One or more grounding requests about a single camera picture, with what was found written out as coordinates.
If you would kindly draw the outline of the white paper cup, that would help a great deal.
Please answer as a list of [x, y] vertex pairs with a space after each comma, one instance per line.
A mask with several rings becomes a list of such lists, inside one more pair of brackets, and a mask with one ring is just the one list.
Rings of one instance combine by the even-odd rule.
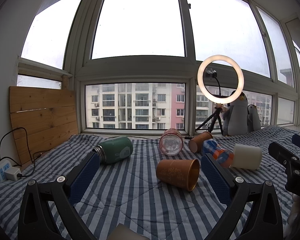
[[233, 154], [232, 167], [256, 170], [261, 164], [263, 153], [260, 147], [235, 144]]

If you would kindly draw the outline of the brown paper cup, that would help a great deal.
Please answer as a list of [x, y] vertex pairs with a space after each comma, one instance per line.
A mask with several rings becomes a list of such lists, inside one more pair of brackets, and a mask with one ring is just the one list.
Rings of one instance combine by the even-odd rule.
[[158, 163], [156, 176], [159, 180], [191, 192], [197, 184], [200, 172], [198, 159], [162, 160]]
[[213, 136], [210, 132], [203, 132], [200, 135], [193, 137], [189, 141], [189, 149], [192, 153], [201, 152], [203, 142], [212, 139]]

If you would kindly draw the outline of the wooden board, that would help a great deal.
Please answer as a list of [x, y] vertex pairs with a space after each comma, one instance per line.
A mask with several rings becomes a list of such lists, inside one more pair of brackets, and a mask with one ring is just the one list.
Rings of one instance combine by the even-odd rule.
[[21, 164], [78, 134], [76, 94], [72, 90], [11, 86], [10, 119]]

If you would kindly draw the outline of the small grey penguin plush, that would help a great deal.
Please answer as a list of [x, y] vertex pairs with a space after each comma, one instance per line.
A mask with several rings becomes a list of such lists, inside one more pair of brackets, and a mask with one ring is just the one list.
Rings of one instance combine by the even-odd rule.
[[255, 105], [248, 106], [248, 132], [254, 132], [261, 129], [261, 122]]

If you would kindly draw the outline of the blue orange snack can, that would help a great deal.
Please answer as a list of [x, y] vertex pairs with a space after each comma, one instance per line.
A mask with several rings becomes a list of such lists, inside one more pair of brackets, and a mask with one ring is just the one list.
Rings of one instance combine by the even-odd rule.
[[215, 161], [224, 168], [229, 168], [234, 159], [233, 152], [223, 148], [214, 139], [205, 140], [203, 142], [202, 153], [212, 155]]

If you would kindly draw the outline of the blue striped quilt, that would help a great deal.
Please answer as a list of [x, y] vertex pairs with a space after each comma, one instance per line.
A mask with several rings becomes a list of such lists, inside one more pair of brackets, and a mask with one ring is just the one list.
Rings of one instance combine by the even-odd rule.
[[[285, 169], [268, 154], [271, 142], [278, 142], [300, 158], [300, 148], [292, 144], [293, 130], [268, 126], [259, 131], [234, 137], [216, 137], [227, 150], [236, 144], [257, 146], [263, 157], [254, 171], [232, 168], [234, 176], [249, 183], [271, 180], [277, 192], [282, 219], [288, 219], [292, 206], [286, 191]], [[26, 178], [0, 183], [0, 226], [8, 237], [17, 238], [20, 206], [27, 182], [54, 181], [66, 175], [102, 141], [94, 135], [73, 135], [35, 165], [25, 169]], [[114, 165], [100, 166], [75, 209], [89, 230], [98, 239], [106, 239], [124, 224], [150, 239], [204, 239], [225, 210], [217, 199], [206, 176], [201, 173], [193, 191], [187, 192], [157, 179], [156, 168], [165, 155], [159, 142], [134, 139], [133, 154]]]

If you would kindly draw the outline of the far brown paper cup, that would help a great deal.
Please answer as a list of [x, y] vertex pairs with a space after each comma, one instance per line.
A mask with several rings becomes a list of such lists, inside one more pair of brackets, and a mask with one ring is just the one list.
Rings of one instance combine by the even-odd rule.
[[189, 141], [189, 149], [192, 153], [201, 152], [203, 142], [212, 139], [213, 136], [210, 132], [203, 132], [200, 135], [193, 137]]

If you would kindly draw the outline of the white charger plug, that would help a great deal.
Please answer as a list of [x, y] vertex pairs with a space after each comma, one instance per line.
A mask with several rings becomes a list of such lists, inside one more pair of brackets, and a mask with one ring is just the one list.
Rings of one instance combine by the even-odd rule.
[[21, 171], [18, 167], [9, 167], [4, 173], [6, 178], [11, 181], [17, 181], [21, 176]]

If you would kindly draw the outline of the black tripod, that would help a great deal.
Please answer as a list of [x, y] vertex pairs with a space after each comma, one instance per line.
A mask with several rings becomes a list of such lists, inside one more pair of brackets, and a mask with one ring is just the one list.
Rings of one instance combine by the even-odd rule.
[[214, 130], [215, 123], [219, 123], [219, 129], [221, 132], [221, 135], [223, 135], [223, 126], [221, 121], [220, 114], [222, 113], [222, 107], [216, 107], [215, 111], [203, 122], [201, 123], [195, 131], [200, 130], [203, 126], [207, 126], [207, 131], [211, 133]]

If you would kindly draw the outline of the pink clear plastic bottle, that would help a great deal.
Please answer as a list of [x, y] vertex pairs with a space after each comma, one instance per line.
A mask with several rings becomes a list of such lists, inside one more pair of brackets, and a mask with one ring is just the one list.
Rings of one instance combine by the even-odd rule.
[[166, 130], [159, 140], [159, 148], [165, 155], [177, 155], [183, 149], [183, 138], [181, 133], [175, 129], [170, 128]]

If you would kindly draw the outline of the near brown paper cup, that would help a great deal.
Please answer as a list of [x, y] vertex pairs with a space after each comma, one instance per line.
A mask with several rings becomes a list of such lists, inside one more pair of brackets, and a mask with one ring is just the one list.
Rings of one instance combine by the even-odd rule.
[[200, 172], [198, 159], [162, 160], [158, 163], [156, 176], [159, 180], [191, 192], [197, 184]]

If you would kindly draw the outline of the green thermos cup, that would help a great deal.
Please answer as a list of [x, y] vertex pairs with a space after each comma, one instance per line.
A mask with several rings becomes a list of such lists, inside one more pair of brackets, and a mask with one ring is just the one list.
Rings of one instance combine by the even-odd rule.
[[128, 137], [107, 139], [97, 144], [94, 149], [102, 163], [113, 164], [130, 157], [133, 153], [133, 144]]

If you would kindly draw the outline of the large grey penguin plush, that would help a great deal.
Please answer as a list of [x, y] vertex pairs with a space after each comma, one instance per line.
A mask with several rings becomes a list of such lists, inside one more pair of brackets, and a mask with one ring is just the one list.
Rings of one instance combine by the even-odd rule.
[[247, 134], [247, 116], [248, 100], [242, 92], [235, 101], [229, 103], [227, 108], [223, 110], [223, 135], [236, 136]]

